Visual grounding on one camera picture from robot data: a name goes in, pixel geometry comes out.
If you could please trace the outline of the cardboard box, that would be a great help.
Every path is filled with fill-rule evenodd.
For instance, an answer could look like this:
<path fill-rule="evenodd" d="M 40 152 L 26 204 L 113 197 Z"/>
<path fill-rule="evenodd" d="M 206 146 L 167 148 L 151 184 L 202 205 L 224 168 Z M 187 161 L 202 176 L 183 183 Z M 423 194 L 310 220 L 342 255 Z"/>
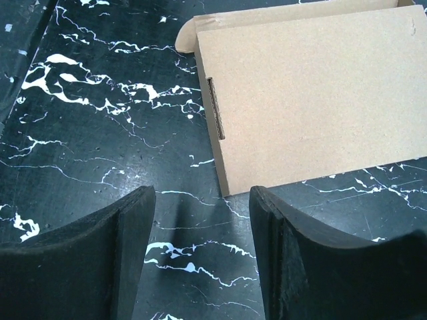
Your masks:
<path fill-rule="evenodd" d="M 193 53 L 223 196 L 426 156 L 426 13 L 318 1 L 199 15 Z"/>

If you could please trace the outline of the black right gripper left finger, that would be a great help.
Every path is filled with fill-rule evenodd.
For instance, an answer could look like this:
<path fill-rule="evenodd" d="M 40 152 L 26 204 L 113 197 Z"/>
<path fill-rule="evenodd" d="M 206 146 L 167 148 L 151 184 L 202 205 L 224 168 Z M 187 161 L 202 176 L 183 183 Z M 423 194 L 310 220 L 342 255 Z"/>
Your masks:
<path fill-rule="evenodd" d="M 2 319 L 131 319 L 153 225 L 141 186 L 22 243 L 1 244 Z"/>

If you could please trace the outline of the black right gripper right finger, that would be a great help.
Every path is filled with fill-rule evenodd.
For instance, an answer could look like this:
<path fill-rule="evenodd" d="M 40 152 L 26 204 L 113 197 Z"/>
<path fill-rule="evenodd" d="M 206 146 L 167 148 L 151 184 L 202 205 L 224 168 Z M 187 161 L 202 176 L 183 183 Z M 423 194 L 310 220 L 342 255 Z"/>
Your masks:
<path fill-rule="evenodd" d="M 426 231 L 374 242 L 250 189 L 266 319 L 425 319 Z"/>

